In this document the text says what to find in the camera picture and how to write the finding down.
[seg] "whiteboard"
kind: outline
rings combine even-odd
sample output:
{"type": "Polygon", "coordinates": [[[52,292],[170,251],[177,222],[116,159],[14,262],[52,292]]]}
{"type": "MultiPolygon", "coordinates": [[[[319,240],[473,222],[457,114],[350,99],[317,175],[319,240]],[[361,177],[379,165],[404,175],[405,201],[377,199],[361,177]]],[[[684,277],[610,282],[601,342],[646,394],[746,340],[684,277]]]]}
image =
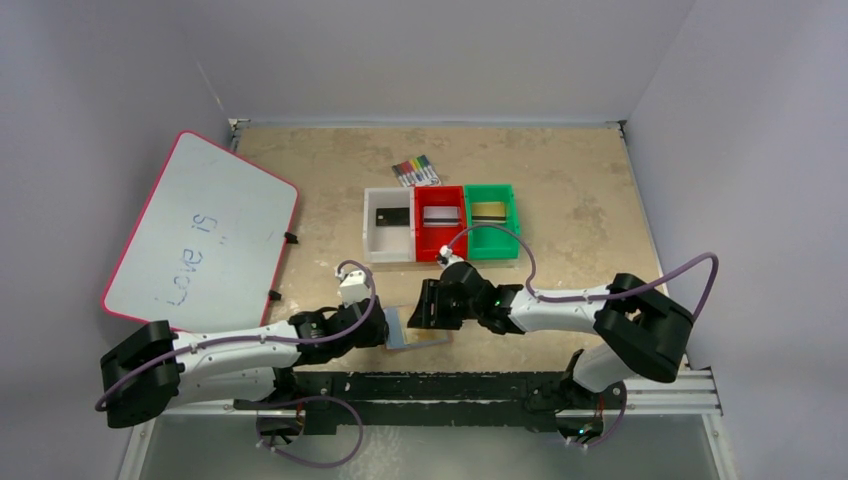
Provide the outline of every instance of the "whiteboard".
{"type": "Polygon", "coordinates": [[[180,133],[103,308],[197,332],[261,325],[297,196],[285,180],[180,133]]]}

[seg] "storage bin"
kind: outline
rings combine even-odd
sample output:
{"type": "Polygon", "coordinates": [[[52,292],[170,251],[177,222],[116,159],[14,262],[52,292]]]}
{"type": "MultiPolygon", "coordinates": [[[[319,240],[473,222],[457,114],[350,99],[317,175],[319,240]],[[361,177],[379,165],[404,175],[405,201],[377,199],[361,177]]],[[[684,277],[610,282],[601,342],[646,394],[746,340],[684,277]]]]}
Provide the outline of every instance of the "storage bin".
{"type": "MultiPolygon", "coordinates": [[[[471,221],[471,204],[475,202],[503,202],[506,207],[506,223],[499,224],[521,235],[521,223],[515,208],[512,185],[466,185],[464,190],[465,210],[468,223],[471,221]]],[[[518,258],[521,245],[518,240],[494,228],[478,228],[468,232],[468,259],[495,260],[518,258]]]]}
{"type": "MultiPolygon", "coordinates": [[[[467,226],[465,199],[461,186],[415,187],[415,258],[419,262],[435,262],[442,245],[447,245],[457,233],[467,226]],[[424,207],[457,207],[459,225],[423,225],[424,207]]],[[[463,237],[453,247],[453,252],[467,258],[468,241],[463,237]]]]}
{"type": "Polygon", "coordinates": [[[362,225],[365,260],[370,263],[415,261],[415,192],[412,188],[366,188],[362,225]],[[377,226],[378,208],[408,208],[408,226],[377,226]]]}

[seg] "black card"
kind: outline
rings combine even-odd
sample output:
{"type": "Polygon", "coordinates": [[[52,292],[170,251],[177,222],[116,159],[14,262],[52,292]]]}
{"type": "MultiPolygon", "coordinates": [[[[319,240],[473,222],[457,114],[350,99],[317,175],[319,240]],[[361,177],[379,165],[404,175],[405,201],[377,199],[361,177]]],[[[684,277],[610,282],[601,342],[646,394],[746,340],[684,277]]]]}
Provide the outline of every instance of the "black card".
{"type": "Polygon", "coordinates": [[[409,226],[409,208],[378,208],[377,209],[377,226],[378,227],[408,227],[409,226]]]}

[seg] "card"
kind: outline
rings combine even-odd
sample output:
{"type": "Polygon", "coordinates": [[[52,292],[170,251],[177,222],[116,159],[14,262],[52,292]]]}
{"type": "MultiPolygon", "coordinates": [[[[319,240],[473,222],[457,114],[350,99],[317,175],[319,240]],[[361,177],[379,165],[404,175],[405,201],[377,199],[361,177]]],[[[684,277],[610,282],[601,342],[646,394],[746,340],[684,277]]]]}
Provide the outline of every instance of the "card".
{"type": "Polygon", "coordinates": [[[408,227],[409,207],[378,208],[378,227],[408,227]]]}
{"type": "Polygon", "coordinates": [[[389,325],[389,338],[386,339],[386,349],[403,350],[439,345],[450,341],[450,332],[447,330],[407,328],[406,322],[412,317],[414,311],[414,305],[386,308],[383,310],[386,315],[386,323],[389,325]]]}
{"type": "Polygon", "coordinates": [[[471,222],[506,223],[506,205],[503,202],[472,203],[471,222]]]}
{"type": "Polygon", "coordinates": [[[459,225],[459,207],[424,207],[425,227],[453,227],[459,225]]]}

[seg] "white wall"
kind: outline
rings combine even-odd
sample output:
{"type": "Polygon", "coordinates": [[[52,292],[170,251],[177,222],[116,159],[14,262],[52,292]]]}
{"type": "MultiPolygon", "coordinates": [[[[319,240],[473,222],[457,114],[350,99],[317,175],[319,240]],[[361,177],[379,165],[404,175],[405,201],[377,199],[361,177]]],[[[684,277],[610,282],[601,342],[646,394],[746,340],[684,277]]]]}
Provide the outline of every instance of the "white wall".
{"type": "Polygon", "coordinates": [[[230,117],[608,121],[630,115],[694,0],[185,0],[230,117]]]}
{"type": "Polygon", "coordinates": [[[722,259],[690,354],[746,478],[848,478],[846,88],[844,0],[698,0],[627,130],[663,265],[722,259]]]}
{"type": "Polygon", "coordinates": [[[223,140],[167,2],[21,0],[0,14],[0,478],[115,478],[93,410],[137,328],[99,295],[182,129],[223,140]]]}

